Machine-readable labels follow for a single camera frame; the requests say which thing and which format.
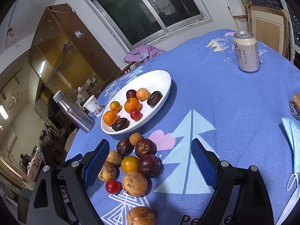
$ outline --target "yellow tomato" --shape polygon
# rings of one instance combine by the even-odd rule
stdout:
[[[123,172],[125,172],[125,173],[129,173],[132,171],[137,172],[138,161],[139,161],[139,159],[134,156],[125,157],[123,159],[123,161],[121,162],[121,168],[122,168]]]
[[[113,101],[110,105],[109,105],[110,109],[112,111],[118,112],[121,109],[121,105],[118,101]]]

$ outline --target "window frame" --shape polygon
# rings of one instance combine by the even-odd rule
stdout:
[[[199,23],[200,25],[202,25],[212,21],[203,1],[193,0],[201,14],[182,20],[180,22],[177,22],[173,25],[166,27],[163,21],[161,20],[161,18],[158,16],[155,9],[150,4],[150,2],[148,0],[142,0],[145,3],[145,5],[148,7],[150,12],[154,15],[154,17],[156,18],[156,20],[158,21],[162,29],[155,32],[154,34],[149,35],[148,37],[137,42],[136,44],[131,45],[131,43],[126,38],[126,36],[122,33],[120,28],[116,25],[113,19],[107,14],[107,12],[98,3],[97,0],[85,0],[85,1],[90,6],[90,8],[94,11],[94,13],[96,13],[98,18],[104,23],[104,25],[107,27],[109,32],[113,35],[113,37],[117,40],[119,45],[123,48],[123,50],[126,53],[133,50],[134,48],[150,43],[156,39],[159,39],[160,37],[171,34],[172,32],[175,32],[186,26],[190,26],[195,23]]]

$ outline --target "orange fruit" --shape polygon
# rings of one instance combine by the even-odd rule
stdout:
[[[138,161],[139,161],[139,159],[135,156],[125,157],[121,162],[121,168],[122,168],[123,172],[125,172],[125,173],[129,173],[132,171],[137,172]]]
[[[137,92],[136,92],[136,97],[140,100],[140,101],[145,101],[148,99],[148,97],[150,96],[149,91],[146,88],[140,88]]]
[[[109,110],[103,114],[103,122],[108,126],[112,126],[117,119],[118,114],[115,111]]]
[[[131,113],[133,109],[140,109],[141,104],[137,98],[129,98],[125,104],[124,104],[124,109],[126,112]]]
[[[110,105],[109,105],[110,109],[115,111],[115,112],[118,112],[120,111],[121,109],[121,105],[118,101],[113,101]]]

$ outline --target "window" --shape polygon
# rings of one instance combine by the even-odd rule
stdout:
[[[194,0],[92,0],[130,48],[205,17]]]

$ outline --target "glass cabinet door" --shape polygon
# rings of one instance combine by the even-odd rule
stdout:
[[[105,83],[74,48],[50,14],[35,32],[34,48],[31,50],[30,64],[53,94],[62,90],[76,100],[77,88],[87,80],[94,78],[100,86]]]

